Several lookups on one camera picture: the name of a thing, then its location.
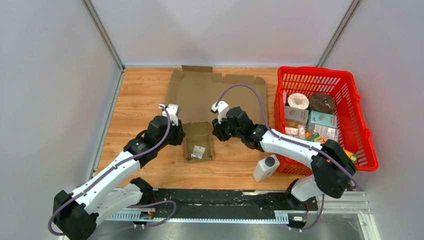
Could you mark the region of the small brown cardboard box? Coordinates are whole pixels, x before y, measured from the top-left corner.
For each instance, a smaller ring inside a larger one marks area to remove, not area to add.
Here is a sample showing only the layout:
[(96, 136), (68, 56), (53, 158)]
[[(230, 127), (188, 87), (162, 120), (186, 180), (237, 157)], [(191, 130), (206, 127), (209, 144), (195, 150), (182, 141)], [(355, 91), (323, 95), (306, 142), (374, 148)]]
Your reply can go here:
[[(182, 129), (185, 132), (183, 145), (185, 156), (188, 163), (210, 162), (213, 159), (213, 150), (211, 143), (212, 124), (207, 121), (183, 123)], [(194, 146), (205, 148), (205, 153), (202, 159), (191, 160), (190, 154)]]

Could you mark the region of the small white paper tag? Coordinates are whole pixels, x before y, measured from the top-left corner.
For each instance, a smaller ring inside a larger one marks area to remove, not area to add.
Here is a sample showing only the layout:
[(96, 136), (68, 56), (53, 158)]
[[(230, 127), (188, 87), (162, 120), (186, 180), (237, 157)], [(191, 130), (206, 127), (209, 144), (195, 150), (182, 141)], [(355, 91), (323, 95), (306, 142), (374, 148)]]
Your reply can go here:
[(200, 160), (200, 159), (202, 159), (203, 156), (204, 156), (205, 151), (206, 151), (206, 148), (205, 147), (195, 145), (193, 147), (193, 150), (192, 150), (191, 154), (190, 154), (190, 159), (191, 160)]

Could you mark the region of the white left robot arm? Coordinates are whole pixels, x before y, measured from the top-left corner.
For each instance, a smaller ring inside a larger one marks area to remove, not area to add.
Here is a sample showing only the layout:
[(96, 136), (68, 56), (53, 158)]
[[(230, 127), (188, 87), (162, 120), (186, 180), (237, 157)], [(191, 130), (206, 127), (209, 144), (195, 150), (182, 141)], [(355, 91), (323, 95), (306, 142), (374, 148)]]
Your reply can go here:
[(155, 159), (167, 145), (181, 145), (184, 137), (176, 114), (164, 110), (155, 116), (105, 169), (70, 193), (62, 190), (56, 194), (47, 224), (49, 232), (70, 240), (86, 240), (98, 225), (124, 208), (173, 204), (172, 200), (153, 202), (152, 186), (140, 177), (120, 190), (115, 187)]

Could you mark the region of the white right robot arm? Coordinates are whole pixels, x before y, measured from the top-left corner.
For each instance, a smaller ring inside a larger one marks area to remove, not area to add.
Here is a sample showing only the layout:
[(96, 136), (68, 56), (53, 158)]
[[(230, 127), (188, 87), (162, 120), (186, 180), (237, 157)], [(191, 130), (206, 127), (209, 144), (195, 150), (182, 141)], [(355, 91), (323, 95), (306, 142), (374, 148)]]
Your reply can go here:
[(286, 205), (299, 209), (306, 200), (319, 195), (342, 197), (357, 171), (347, 153), (334, 140), (311, 142), (285, 135), (265, 124), (254, 124), (239, 106), (213, 105), (213, 135), (221, 142), (238, 138), (249, 149), (288, 157), (311, 169), (308, 177), (293, 181), (285, 195)]

